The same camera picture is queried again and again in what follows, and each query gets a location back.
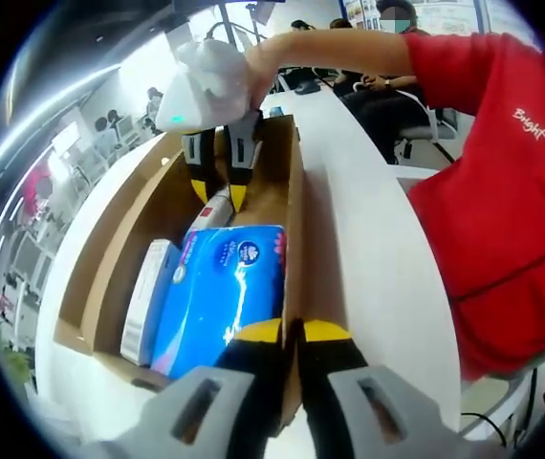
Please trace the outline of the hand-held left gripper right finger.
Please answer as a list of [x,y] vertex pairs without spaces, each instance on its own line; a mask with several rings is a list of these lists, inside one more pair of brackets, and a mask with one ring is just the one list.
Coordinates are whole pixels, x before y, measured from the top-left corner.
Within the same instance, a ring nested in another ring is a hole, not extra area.
[[351,334],[297,323],[301,400],[319,458],[468,458],[439,406],[384,365],[369,365]]

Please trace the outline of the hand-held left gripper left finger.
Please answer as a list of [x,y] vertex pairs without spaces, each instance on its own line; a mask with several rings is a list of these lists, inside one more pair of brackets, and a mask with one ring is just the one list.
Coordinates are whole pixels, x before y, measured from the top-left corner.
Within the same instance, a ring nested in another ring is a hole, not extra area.
[[283,323],[243,328],[212,366],[151,399],[138,423],[105,442],[107,458],[261,458],[280,426],[288,356]]

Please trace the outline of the person's right hand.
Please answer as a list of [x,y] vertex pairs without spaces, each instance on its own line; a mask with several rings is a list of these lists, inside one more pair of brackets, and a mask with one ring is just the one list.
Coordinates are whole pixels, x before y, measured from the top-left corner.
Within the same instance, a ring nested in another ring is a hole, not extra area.
[[245,58],[250,107],[257,109],[273,87],[279,68],[279,60],[275,51],[264,42],[247,50]]

